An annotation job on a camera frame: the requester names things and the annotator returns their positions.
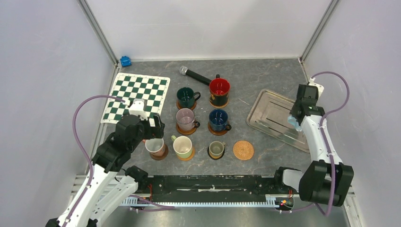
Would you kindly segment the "salmon pink white mug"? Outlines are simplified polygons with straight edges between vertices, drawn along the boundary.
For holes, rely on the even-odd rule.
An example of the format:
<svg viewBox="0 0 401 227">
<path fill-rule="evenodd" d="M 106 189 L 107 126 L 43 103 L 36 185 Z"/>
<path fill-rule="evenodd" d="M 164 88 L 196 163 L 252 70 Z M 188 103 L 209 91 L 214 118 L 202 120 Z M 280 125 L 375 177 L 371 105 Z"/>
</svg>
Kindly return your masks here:
<svg viewBox="0 0 401 227">
<path fill-rule="evenodd" d="M 165 145 L 163 139 L 149 139 L 149 140 L 142 140 L 145 144 L 145 149 L 150 152 L 155 152 L 156 156 L 161 156 L 163 152 L 161 149 Z"/>
</svg>

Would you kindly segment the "small grey cup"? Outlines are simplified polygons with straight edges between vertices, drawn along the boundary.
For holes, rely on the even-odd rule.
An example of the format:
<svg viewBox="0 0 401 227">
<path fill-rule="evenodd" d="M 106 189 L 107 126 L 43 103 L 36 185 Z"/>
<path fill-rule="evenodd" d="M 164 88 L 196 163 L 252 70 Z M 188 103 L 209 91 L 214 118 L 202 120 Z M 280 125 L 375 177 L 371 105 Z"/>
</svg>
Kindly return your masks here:
<svg viewBox="0 0 401 227">
<path fill-rule="evenodd" d="M 218 157 L 225 150 L 225 145 L 224 142 L 213 141 L 209 145 L 209 150 L 213 156 Z"/>
</svg>

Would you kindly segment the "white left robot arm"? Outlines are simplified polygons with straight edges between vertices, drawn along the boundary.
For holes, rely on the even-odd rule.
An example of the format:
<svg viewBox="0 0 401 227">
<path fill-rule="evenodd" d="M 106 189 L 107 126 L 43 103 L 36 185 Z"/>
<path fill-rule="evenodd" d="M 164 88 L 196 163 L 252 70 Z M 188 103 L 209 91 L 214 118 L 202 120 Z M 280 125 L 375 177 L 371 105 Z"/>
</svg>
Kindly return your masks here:
<svg viewBox="0 0 401 227">
<path fill-rule="evenodd" d="M 148 188 L 145 171 L 130 167 L 120 181 L 120 186 L 101 197 L 110 181 L 131 158 L 132 152 L 143 141 L 161 139 L 165 124 L 159 114 L 153 115 L 155 126 L 138 115 L 124 115 L 101 144 L 92 159 L 91 170 L 72 203 L 58 217 L 48 220 L 48 227 L 99 227 L 130 194 Z"/>
</svg>

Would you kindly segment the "light brown grooved coaster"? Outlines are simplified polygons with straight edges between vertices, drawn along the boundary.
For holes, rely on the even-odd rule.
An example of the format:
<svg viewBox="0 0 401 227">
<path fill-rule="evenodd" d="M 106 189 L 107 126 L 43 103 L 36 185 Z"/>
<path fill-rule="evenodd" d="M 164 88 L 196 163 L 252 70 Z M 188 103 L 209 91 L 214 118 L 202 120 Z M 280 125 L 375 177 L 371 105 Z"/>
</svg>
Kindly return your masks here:
<svg viewBox="0 0 401 227">
<path fill-rule="evenodd" d="M 195 133 L 197 129 L 198 129 L 198 128 L 192 128 L 192 129 L 189 130 L 189 131 L 183 131 L 183 130 L 179 127 L 179 124 L 176 123 L 176 130 L 177 130 L 177 132 L 180 133 L 181 135 L 185 135 L 185 136 L 191 135 L 191 134 Z"/>
</svg>

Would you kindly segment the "green white chessboard mat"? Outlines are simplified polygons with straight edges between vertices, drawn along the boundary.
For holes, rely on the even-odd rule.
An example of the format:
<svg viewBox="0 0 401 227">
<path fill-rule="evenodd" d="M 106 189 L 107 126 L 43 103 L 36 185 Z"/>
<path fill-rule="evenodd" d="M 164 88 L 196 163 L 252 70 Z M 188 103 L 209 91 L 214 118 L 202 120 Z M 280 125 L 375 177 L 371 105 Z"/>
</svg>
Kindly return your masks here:
<svg viewBox="0 0 401 227">
<path fill-rule="evenodd" d="M 120 72 L 113 82 L 109 95 L 129 100 L 131 103 L 134 99 L 145 100 L 144 111 L 151 119 L 154 114 L 161 114 L 169 85 L 168 77 Z M 116 124 L 127 112 L 127 104 L 108 99 L 100 122 Z"/>
</svg>

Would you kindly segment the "woven rattan coaster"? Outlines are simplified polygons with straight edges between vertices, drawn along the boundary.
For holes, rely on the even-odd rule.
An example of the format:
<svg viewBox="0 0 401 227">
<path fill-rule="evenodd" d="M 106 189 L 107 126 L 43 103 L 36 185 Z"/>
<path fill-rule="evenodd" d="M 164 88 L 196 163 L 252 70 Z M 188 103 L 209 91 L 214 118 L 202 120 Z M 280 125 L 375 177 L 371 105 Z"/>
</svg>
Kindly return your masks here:
<svg viewBox="0 0 401 227">
<path fill-rule="evenodd" d="M 249 160 L 254 156 L 253 145 L 245 140 L 237 141 L 233 146 L 233 154 L 240 160 Z"/>
<path fill-rule="evenodd" d="M 214 108 L 224 108 L 227 106 L 228 101 L 224 100 L 223 102 L 220 102 L 219 100 L 210 100 L 209 103 L 214 107 Z"/>
</svg>

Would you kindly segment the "brown grooved wooden coaster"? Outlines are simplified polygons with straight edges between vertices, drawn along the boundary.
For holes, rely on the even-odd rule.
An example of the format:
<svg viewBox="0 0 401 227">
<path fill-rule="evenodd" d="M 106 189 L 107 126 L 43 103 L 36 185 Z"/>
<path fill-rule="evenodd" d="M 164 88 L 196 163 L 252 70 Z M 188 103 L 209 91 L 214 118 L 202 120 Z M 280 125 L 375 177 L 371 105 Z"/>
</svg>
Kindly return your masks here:
<svg viewBox="0 0 401 227">
<path fill-rule="evenodd" d="M 191 109 L 191 110 L 194 110 L 195 107 L 196 107 L 196 105 L 197 105 L 197 102 L 195 101 L 195 102 L 194 102 L 194 105 L 193 105 L 190 109 Z M 182 106 L 180 105 L 179 101 L 176 101 L 176 107 L 177 107 L 179 110 L 180 110 L 180 109 L 183 109 L 183 108 L 189 109 L 189 107 L 182 107 Z"/>
</svg>

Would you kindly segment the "cream cup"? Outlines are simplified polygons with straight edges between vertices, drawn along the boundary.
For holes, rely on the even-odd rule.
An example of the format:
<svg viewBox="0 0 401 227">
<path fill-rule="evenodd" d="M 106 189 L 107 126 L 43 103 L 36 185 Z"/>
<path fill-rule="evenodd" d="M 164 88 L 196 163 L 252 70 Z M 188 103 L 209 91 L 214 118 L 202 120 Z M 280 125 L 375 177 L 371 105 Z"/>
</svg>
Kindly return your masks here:
<svg viewBox="0 0 401 227">
<path fill-rule="evenodd" d="M 302 127 L 294 116 L 288 117 L 288 123 L 291 124 L 296 131 L 302 131 Z"/>
<path fill-rule="evenodd" d="M 186 153 L 193 147 L 192 141 L 186 136 L 176 137 L 175 135 L 172 135 L 171 140 L 173 141 L 174 151 L 178 153 Z"/>
</svg>

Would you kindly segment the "dark blue mug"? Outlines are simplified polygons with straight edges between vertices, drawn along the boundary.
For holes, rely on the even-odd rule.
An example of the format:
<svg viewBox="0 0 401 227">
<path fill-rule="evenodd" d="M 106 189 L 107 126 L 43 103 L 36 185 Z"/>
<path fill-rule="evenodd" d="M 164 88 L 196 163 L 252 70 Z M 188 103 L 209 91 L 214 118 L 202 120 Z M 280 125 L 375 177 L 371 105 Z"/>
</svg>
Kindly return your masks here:
<svg viewBox="0 0 401 227">
<path fill-rule="evenodd" d="M 228 121 L 228 114 L 223 109 L 214 109 L 209 113 L 209 126 L 214 132 L 224 132 L 232 129 Z"/>
</svg>

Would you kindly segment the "orange black felt coaster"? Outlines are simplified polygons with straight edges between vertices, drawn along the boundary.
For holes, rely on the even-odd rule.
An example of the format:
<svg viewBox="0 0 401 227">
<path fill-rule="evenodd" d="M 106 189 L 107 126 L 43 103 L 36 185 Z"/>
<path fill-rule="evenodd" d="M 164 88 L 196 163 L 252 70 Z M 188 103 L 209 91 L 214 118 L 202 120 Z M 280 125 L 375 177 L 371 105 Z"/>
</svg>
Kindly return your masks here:
<svg viewBox="0 0 401 227">
<path fill-rule="evenodd" d="M 215 157 L 215 156 L 213 156 L 213 155 L 211 154 L 209 148 L 207 148 L 207 154 L 208 154 L 208 156 L 209 156 L 212 160 L 219 160 L 219 159 L 221 159 L 221 158 L 224 156 L 225 150 L 223 150 L 223 152 L 221 153 L 220 156 Z"/>
</svg>

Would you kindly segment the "metal serving tray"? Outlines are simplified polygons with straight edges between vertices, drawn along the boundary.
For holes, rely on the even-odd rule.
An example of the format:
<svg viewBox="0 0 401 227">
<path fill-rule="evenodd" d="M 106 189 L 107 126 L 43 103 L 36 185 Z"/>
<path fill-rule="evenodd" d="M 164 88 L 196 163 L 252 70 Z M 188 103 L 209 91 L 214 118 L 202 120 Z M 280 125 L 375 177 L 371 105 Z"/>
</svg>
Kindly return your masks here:
<svg viewBox="0 0 401 227">
<path fill-rule="evenodd" d="M 246 123 L 303 152 L 309 153 L 306 137 L 288 123 L 294 101 L 278 93 L 263 89 L 249 112 Z"/>
</svg>

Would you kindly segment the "dark green mug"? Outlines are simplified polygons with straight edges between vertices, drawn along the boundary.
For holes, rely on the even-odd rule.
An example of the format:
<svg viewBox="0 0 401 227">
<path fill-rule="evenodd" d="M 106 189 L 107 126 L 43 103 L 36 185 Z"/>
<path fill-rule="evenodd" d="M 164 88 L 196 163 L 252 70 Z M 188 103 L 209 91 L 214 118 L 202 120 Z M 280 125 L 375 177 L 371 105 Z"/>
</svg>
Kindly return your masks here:
<svg viewBox="0 0 401 227">
<path fill-rule="evenodd" d="M 176 92 L 177 101 L 182 107 L 191 108 L 200 97 L 200 92 L 194 92 L 190 87 L 182 87 Z"/>
</svg>

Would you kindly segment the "reddish brown grooved coaster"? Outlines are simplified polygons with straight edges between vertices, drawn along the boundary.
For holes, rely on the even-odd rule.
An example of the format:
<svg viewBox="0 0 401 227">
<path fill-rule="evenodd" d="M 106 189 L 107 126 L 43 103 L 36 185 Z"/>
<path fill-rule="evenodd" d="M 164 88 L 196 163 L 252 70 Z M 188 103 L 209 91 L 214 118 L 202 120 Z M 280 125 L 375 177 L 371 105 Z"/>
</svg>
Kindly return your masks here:
<svg viewBox="0 0 401 227">
<path fill-rule="evenodd" d="M 222 131 L 213 131 L 213 129 L 211 128 L 211 125 L 208 124 L 208 130 L 209 130 L 209 132 L 212 133 L 213 135 L 216 135 L 216 136 L 225 135 L 225 134 L 226 134 L 228 131 L 230 131 L 231 129 L 232 129 L 231 125 L 228 124 L 228 125 L 226 126 L 226 128 L 225 128 L 224 130 L 222 130 Z"/>
</svg>

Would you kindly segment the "lilac cup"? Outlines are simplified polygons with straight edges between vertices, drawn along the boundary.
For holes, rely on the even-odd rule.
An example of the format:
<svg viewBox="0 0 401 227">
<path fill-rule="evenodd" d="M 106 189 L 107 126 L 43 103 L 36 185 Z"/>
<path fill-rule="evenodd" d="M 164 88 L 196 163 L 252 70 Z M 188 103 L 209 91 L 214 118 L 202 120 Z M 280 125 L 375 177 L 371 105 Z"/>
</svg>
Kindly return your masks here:
<svg viewBox="0 0 401 227">
<path fill-rule="evenodd" d="M 182 108 L 176 113 L 176 122 L 182 131 L 191 131 L 200 127 L 200 123 L 195 119 L 194 112 L 189 108 Z"/>
</svg>

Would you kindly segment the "woven rattan coaster near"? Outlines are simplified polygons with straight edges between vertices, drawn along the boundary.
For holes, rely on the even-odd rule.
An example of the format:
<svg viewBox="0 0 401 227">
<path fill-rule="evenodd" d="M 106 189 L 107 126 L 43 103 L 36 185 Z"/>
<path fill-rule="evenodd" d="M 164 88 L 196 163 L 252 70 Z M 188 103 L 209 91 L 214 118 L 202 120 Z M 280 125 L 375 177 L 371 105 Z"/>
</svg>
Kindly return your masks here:
<svg viewBox="0 0 401 227">
<path fill-rule="evenodd" d="M 253 145 L 245 140 L 237 141 L 233 146 L 233 154 L 240 160 L 249 160 L 254 156 Z"/>
</svg>

